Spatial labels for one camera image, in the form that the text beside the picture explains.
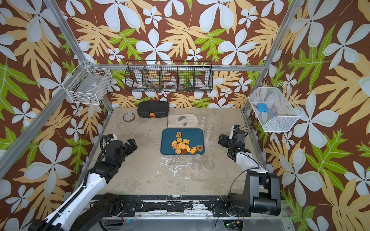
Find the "clear jar orange cookies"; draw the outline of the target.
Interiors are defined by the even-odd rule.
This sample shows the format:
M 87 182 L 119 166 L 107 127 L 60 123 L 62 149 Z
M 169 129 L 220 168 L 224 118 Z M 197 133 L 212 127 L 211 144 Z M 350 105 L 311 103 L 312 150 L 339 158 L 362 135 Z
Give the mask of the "clear jar orange cookies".
M 202 164 L 203 164 L 202 155 L 199 154 L 194 155 L 192 159 L 192 169 L 194 171 L 200 171 Z

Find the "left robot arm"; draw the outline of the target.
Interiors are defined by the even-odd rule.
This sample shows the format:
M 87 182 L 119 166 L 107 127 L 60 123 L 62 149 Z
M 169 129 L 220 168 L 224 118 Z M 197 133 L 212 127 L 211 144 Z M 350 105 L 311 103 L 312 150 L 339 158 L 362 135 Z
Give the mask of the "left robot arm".
M 101 138 L 100 152 L 94 166 L 88 170 L 82 184 L 52 214 L 30 224 L 30 231 L 87 231 L 103 217 L 120 214 L 119 196 L 108 193 L 86 212 L 83 209 L 94 196 L 118 173 L 127 156 L 137 150 L 135 139 L 117 140 L 114 134 Z

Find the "clear jar brown cookies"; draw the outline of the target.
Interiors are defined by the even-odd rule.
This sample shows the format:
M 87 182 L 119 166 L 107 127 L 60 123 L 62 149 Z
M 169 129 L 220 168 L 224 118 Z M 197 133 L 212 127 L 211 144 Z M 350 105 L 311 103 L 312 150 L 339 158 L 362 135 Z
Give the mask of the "clear jar brown cookies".
M 207 112 L 205 110 L 202 110 L 200 113 L 200 118 L 199 118 L 199 125 L 204 127 L 207 122 Z

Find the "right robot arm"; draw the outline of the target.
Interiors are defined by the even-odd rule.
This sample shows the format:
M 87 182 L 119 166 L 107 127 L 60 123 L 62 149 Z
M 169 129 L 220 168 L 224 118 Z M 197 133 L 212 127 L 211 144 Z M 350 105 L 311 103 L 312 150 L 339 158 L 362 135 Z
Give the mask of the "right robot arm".
M 251 152 L 245 148 L 247 132 L 235 125 L 230 135 L 221 134 L 218 144 L 228 149 L 227 156 L 242 168 L 232 182 L 225 209 L 227 212 L 242 214 L 259 213 L 278 216 L 281 213 L 279 177 L 264 169 Z M 233 193 L 238 178 L 245 176 L 242 193 Z

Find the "clear jar with cookies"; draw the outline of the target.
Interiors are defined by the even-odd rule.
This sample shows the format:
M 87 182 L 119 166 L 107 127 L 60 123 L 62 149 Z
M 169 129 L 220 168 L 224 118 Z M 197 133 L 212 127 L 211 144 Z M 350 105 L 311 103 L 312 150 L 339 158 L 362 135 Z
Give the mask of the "clear jar with cookies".
M 214 126 L 212 124 L 208 124 L 205 126 L 204 130 L 204 138 L 206 140 L 211 140 L 214 134 Z

